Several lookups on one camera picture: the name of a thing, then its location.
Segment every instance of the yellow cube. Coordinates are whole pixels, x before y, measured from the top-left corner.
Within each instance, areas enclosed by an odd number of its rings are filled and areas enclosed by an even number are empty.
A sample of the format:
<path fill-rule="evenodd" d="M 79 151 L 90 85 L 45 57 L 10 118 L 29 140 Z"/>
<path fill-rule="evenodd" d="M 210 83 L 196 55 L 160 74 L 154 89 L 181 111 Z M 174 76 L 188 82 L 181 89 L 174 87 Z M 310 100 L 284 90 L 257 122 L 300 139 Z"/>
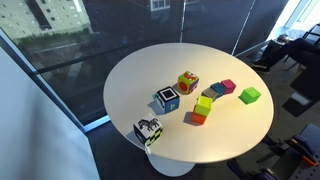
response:
<path fill-rule="evenodd" d="M 208 116 L 209 112 L 211 111 L 211 105 L 212 105 L 211 98 L 200 96 L 197 100 L 197 104 L 194 109 L 194 112 L 202 116 Z"/>
<path fill-rule="evenodd" d="M 198 86 L 199 77 L 189 71 L 181 74 L 178 78 L 178 88 L 185 94 L 192 93 Z"/>

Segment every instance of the light green cube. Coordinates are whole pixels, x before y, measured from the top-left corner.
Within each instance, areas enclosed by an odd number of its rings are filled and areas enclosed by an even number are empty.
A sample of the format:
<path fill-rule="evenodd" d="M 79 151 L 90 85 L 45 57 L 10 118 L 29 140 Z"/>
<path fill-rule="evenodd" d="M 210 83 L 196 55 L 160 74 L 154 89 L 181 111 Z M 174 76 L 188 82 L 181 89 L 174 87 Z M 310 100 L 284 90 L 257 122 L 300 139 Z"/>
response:
<path fill-rule="evenodd" d="M 194 113 L 208 116 L 211 111 L 212 99 L 205 96 L 200 96 L 197 100 L 197 104 L 194 108 Z"/>
<path fill-rule="evenodd" d="M 242 91 L 239 98 L 245 104 L 250 104 L 255 102 L 260 96 L 261 96 L 261 93 L 258 90 L 256 90 L 254 87 L 249 87 Z"/>

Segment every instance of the table base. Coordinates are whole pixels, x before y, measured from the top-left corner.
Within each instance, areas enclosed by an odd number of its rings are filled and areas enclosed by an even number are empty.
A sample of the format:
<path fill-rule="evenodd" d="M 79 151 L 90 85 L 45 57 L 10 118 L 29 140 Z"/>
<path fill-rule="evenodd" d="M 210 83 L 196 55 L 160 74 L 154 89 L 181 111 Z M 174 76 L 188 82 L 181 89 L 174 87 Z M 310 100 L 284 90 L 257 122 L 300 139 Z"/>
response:
<path fill-rule="evenodd" d="M 194 163 L 186 163 L 161 158 L 153 154 L 148 155 L 148 158 L 152 166 L 159 173 L 170 177 L 182 176 L 188 173 L 195 165 Z"/>

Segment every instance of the orange cube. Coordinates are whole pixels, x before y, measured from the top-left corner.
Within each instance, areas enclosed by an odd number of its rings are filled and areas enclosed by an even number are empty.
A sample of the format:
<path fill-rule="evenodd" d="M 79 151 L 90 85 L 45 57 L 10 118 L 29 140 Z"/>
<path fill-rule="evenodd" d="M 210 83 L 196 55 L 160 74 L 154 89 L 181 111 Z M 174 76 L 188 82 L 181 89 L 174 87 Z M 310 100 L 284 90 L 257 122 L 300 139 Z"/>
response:
<path fill-rule="evenodd" d="M 206 116 L 202 116 L 200 114 L 192 112 L 191 121 L 198 124 L 204 124 L 204 122 L 206 121 L 206 118 L 207 118 Z"/>

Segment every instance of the red cube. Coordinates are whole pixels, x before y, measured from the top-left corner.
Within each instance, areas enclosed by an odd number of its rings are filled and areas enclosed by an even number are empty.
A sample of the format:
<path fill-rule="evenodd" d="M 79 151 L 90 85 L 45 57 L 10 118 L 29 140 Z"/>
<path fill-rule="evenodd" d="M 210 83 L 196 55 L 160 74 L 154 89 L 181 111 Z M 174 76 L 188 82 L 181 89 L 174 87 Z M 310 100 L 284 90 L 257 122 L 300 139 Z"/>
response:
<path fill-rule="evenodd" d="M 221 84 L 226 87 L 226 92 L 224 94 L 231 94 L 236 88 L 236 85 L 230 79 L 221 81 Z"/>
<path fill-rule="evenodd" d="M 191 117 L 191 121 L 192 122 L 195 122 L 195 123 L 198 123 L 198 124 L 204 124 L 204 122 L 206 121 L 207 117 L 206 116 L 202 116 L 200 114 L 197 114 L 194 112 L 194 109 L 193 109 L 193 112 L 192 112 L 192 117 Z"/>

